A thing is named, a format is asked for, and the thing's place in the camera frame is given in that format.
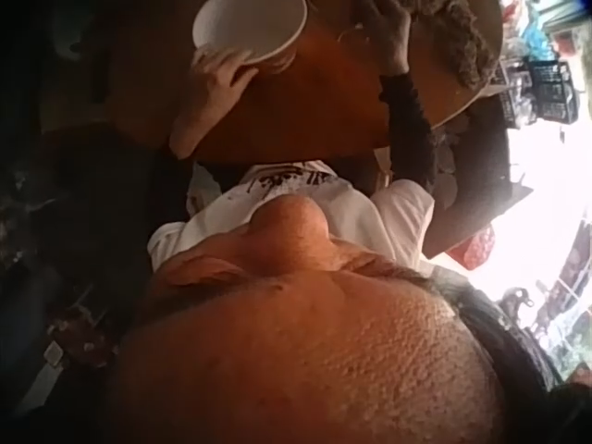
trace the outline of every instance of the paper cup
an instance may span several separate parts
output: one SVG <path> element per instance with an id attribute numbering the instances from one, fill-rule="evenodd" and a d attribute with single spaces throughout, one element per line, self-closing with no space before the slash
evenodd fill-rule
<path id="1" fill-rule="evenodd" d="M 307 15 L 306 0 L 208 0 L 193 22 L 193 43 L 252 50 L 246 64 L 276 74 L 294 60 Z"/>

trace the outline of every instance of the cloth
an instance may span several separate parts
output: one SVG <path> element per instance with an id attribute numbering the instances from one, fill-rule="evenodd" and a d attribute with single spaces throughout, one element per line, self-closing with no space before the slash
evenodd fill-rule
<path id="1" fill-rule="evenodd" d="M 401 179 L 367 198 L 320 161 L 254 166 L 238 186 L 222 194 L 188 222 L 168 223 L 148 242 L 156 270 L 166 259 L 205 238 L 247 223 L 265 202 L 283 194 L 313 199 L 336 237 L 380 253 L 399 265 L 416 268 L 434 199 L 417 183 Z M 188 207 L 191 197 L 188 192 Z"/>

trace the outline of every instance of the wooden table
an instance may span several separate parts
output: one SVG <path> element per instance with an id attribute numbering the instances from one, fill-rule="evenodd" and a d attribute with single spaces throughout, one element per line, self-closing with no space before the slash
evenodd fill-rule
<path id="1" fill-rule="evenodd" d="M 271 163 L 368 153 L 389 144 L 387 109 L 378 102 L 376 67 L 364 42 L 337 41 L 342 0 L 314 0 L 293 65 L 261 78 L 203 140 L 198 158 L 225 163 Z M 134 141 L 167 141 L 191 60 L 191 26 L 204 0 L 143 0 L 118 31 L 109 116 Z M 472 0 L 479 25 L 497 54 L 498 0 Z M 438 125 L 476 98 L 439 62 L 429 33 L 413 28 L 413 80 L 427 118 Z"/>

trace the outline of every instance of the forehead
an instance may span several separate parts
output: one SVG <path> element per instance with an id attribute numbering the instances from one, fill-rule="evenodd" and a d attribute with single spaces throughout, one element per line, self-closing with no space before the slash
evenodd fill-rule
<path id="1" fill-rule="evenodd" d="M 137 330 L 120 357 L 127 409 L 188 421 L 191 412 L 191 424 L 200 418 L 224 440 L 313 442 L 352 427 L 452 437 L 491 427 L 497 411 L 469 333 L 408 282 L 271 279 Z"/>

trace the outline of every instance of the black sleeve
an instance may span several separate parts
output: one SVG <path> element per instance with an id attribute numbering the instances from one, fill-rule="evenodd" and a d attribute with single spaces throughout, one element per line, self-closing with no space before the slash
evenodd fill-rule
<path id="1" fill-rule="evenodd" d="M 380 77 L 388 105 L 390 161 L 394 179 L 408 179 L 430 194 L 436 180 L 436 147 L 409 74 Z"/>
<path id="2" fill-rule="evenodd" d="M 148 237 L 166 223 L 189 219 L 186 201 L 192 172 L 191 159 L 178 160 L 167 146 L 158 150 L 148 185 Z"/>

